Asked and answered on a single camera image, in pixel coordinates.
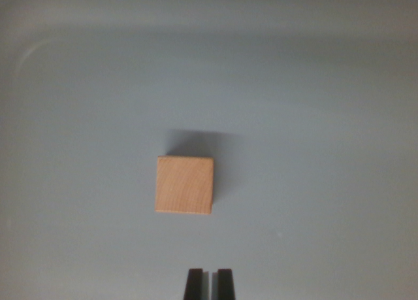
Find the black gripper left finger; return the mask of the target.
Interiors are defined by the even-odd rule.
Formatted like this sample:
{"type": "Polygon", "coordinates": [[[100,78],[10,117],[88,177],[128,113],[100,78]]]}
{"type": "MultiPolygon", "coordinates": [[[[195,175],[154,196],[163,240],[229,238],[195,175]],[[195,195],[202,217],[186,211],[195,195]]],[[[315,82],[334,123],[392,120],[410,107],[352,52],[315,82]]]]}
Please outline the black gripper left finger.
{"type": "Polygon", "coordinates": [[[189,269],[183,300],[209,299],[209,273],[203,269],[189,269]]]}

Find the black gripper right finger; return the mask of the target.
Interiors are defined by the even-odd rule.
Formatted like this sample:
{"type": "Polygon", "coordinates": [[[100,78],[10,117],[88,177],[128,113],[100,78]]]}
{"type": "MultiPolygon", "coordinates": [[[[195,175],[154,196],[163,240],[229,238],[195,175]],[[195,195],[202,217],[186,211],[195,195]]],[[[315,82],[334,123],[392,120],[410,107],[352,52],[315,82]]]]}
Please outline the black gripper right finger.
{"type": "Polygon", "coordinates": [[[232,269],[218,269],[212,273],[211,300],[235,300],[232,269]]]}

